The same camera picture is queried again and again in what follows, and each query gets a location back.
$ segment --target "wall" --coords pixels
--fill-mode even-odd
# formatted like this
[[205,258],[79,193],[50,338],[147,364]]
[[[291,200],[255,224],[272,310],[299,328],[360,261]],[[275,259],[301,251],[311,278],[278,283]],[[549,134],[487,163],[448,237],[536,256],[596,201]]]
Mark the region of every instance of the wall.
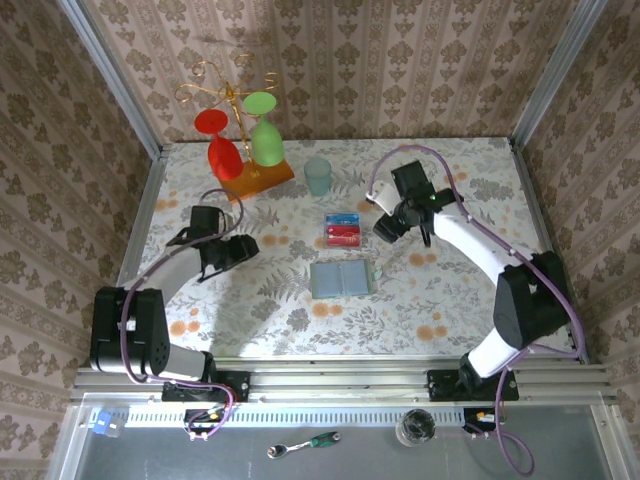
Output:
[[[571,16],[567,0],[86,0],[164,142],[203,140],[216,101],[174,90],[216,62],[248,87],[279,74],[285,138],[507,136]],[[238,68],[253,52],[252,69]],[[213,70],[202,83],[219,88]],[[237,138],[231,126],[227,135]]]
[[640,2],[608,3],[526,150],[640,452]]
[[0,478],[44,476],[149,161],[53,1],[0,2]]

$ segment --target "green handle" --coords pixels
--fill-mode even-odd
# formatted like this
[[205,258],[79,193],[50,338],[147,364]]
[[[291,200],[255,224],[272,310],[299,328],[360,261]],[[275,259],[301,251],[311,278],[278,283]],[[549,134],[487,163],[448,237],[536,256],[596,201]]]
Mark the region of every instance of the green handle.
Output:
[[317,437],[313,437],[311,439],[311,448],[324,448],[330,447],[331,445],[335,445],[338,443],[340,437],[334,438],[334,435],[338,435],[338,432],[327,432],[318,435]]

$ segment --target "floral tablecloth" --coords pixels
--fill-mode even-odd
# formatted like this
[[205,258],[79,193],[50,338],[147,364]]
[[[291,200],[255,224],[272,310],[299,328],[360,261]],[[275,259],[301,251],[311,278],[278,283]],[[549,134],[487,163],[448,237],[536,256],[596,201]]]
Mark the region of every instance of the floral tablecloth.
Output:
[[[434,239],[426,249],[419,231],[393,245],[372,227],[381,211],[364,201],[372,168],[392,148],[413,140],[285,142],[295,179],[245,202],[238,232],[252,235],[260,253],[203,284],[185,285],[167,305],[171,341],[214,355],[264,357],[300,354],[461,355],[492,326],[494,287],[451,245]],[[470,210],[514,244],[540,249],[514,160],[504,138],[430,139],[449,162]],[[218,186],[205,143],[174,145],[149,229],[141,269],[189,221],[200,195]],[[308,194],[303,165],[311,156],[331,162],[333,184],[321,198]],[[379,174],[420,159],[436,189],[448,184],[437,161],[403,152]],[[226,197],[208,199],[237,218]],[[363,245],[323,247],[325,212],[362,214]],[[370,296],[315,301],[309,267],[315,261],[367,258],[376,271]],[[567,347],[566,331],[545,342]]]

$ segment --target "blue label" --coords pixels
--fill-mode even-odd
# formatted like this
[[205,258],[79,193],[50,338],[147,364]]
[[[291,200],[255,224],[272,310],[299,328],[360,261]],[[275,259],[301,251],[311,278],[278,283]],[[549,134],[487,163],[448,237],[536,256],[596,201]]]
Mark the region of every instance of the blue label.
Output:
[[327,225],[360,225],[360,215],[357,213],[330,213],[327,215]]

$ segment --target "clear plastic cup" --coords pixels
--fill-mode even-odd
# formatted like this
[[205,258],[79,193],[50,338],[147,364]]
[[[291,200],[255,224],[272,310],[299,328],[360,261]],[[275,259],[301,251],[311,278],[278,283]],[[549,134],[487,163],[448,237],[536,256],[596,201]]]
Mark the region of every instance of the clear plastic cup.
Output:
[[304,176],[311,195],[321,197],[331,188],[331,164],[321,157],[311,157],[304,164]]
[[406,447],[419,447],[431,440],[435,433],[435,420],[420,408],[408,411],[396,424],[396,436]]

